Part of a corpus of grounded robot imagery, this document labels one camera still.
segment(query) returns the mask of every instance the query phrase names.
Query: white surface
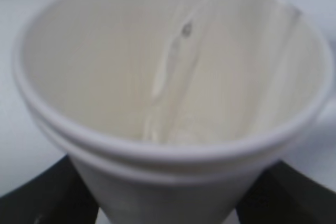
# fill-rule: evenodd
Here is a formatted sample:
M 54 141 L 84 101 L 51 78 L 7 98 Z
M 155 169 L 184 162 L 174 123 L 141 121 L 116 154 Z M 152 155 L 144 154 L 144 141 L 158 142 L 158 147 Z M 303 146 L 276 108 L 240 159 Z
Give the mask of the white surface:
M 14 87 L 11 70 L 11 52 L 18 31 L 49 1 L 0 0 L 0 196 L 63 156 L 33 125 Z
M 239 224 L 239 223 L 240 222 L 236 211 L 232 211 L 232 213 L 223 222 L 223 224 Z M 111 224 L 101 209 L 99 209 L 96 224 Z
M 307 141 L 284 160 L 296 170 L 336 191 L 336 96 L 322 112 Z
M 12 86 L 9 68 L 9 54 L 15 34 L 25 20 L 47 1 L 0 0 L 0 196 L 33 178 L 62 156 L 27 116 Z M 329 38 L 336 37 L 336 4 L 333 0 L 289 1 L 307 12 Z M 327 129 L 321 128 L 323 135 L 312 134 L 306 144 L 285 160 L 304 174 L 336 190 L 336 132 L 333 131 L 336 119 L 332 119 L 336 114 L 336 105 L 333 104 L 328 105 L 320 119 L 320 122 L 327 121 L 326 125 L 329 125 Z

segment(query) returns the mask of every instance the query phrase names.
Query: white paper cup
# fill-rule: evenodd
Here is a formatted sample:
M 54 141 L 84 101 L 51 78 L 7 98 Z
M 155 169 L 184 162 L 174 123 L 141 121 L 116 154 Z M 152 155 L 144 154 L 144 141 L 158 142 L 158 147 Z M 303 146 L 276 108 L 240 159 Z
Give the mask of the white paper cup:
M 299 11 L 279 0 L 223 0 L 183 109 L 219 123 L 225 141 L 140 143 L 176 4 L 57 0 L 15 48 L 15 78 L 33 119 L 115 224 L 221 223 L 299 141 L 332 88 L 329 47 Z M 270 95 L 261 95 L 265 87 Z

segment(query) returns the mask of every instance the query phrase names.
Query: water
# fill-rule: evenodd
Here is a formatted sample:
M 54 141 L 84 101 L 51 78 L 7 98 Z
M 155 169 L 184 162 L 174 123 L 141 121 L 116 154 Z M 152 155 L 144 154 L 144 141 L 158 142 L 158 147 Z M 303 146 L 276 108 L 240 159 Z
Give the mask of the water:
M 182 125 L 176 125 L 181 103 L 193 79 L 199 50 L 204 36 L 216 13 L 218 0 L 201 0 L 179 23 L 183 5 L 180 0 L 172 18 L 172 27 L 163 50 L 146 117 L 143 139 L 157 144 L 193 144 L 204 139 L 219 139 L 211 127 L 186 116 Z

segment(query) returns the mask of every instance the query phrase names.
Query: cup rim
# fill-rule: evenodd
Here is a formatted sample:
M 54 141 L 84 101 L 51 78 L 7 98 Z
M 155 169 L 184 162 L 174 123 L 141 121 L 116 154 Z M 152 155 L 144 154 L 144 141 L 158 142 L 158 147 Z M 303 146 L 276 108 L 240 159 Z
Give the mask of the cup rim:
M 112 154 L 134 161 L 158 162 L 162 164 L 216 162 L 224 159 L 253 155 L 276 146 L 277 144 L 281 144 L 281 142 L 285 142 L 288 138 L 294 136 L 298 129 L 304 127 L 317 116 L 322 106 L 328 100 L 333 88 L 334 61 L 331 49 L 322 33 L 303 15 L 302 19 L 321 43 L 323 63 L 325 65 L 324 78 L 321 87 L 307 107 L 286 123 L 265 133 L 209 146 L 162 146 L 140 143 L 126 137 L 116 137 L 100 133 L 66 118 L 45 102 L 34 90 L 25 74 L 22 54 L 25 38 L 35 23 L 44 16 L 46 11 L 61 1 L 62 0 L 52 1 L 42 11 L 36 14 L 31 21 L 26 24 L 24 29 L 22 29 L 14 47 L 13 73 L 18 89 L 29 106 L 34 108 L 34 111 L 37 112 L 44 121 L 48 122 L 49 125 L 69 137 L 71 141 L 76 142 L 78 146 L 83 146 L 87 150 L 92 149 L 100 153 L 106 153 L 107 155 Z M 286 1 L 272 1 L 285 5 L 286 8 L 297 10 L 296 7 Z

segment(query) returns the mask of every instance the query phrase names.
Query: white background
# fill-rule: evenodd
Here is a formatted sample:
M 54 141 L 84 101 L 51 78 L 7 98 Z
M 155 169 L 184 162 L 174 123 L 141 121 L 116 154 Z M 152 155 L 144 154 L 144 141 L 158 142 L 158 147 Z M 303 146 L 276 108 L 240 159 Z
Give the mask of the white background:
M 0 41 L 2 42 L 0 93 L 3 94 L 0 96 L 0 141 L 2 141 L 2 150 L 4 146 L 6 147 L 5 151 L 0 152 L 0 196 L 32 179 L 63 155 L 33 126 L 16 93 L 10 73 L 10 51 L 17 31 L 29 16 L 48 1 L 50 0 L 0 0 Z M 322 28 L 329 40 L 336 42 L 336 2 L 334 0 L 287 1 L 301 8 Z M 323 120 L 326 123 L 323 123 L 323 120 L 320 121 L 323 127 L 320 128 L 319 135 L 316 136 L 317 133 L 312 135 L 305 146 L 290 154 L 286 160 L 315 181 L 336 191 L 334 176 L 336 136 L 333 130 L 336 116 L 334 115 L 336 115 L 336 97 L 324 114 Z

